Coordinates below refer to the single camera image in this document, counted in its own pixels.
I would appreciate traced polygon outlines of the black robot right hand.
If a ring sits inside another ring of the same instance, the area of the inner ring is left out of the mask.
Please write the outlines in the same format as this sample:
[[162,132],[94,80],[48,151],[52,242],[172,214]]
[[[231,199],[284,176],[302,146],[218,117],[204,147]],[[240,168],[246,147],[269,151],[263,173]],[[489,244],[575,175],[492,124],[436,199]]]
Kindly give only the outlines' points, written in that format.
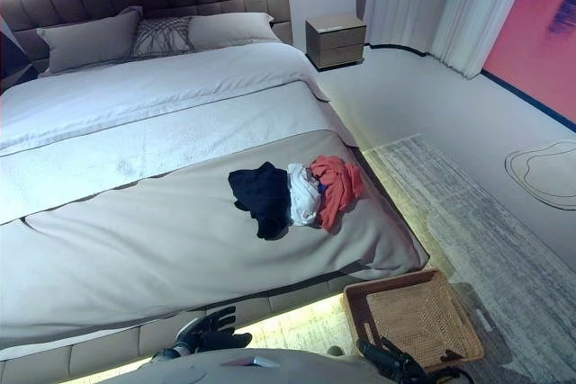
[[385,336],[380,338],[383,349],[358,339],[356,348],[379,372],[395,383],[429,383],[424,369],[408,353],[403,352]]

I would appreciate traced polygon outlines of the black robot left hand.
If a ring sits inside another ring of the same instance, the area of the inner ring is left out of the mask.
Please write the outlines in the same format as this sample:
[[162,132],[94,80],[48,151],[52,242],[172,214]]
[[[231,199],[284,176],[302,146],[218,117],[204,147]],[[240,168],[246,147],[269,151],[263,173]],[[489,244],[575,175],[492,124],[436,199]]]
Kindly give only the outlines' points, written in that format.
[[252,334],[236,334],[236,308],[219,309],[191,324],[181,341],[186,343],[191,353],[223,349],[245,348],[252,341]]

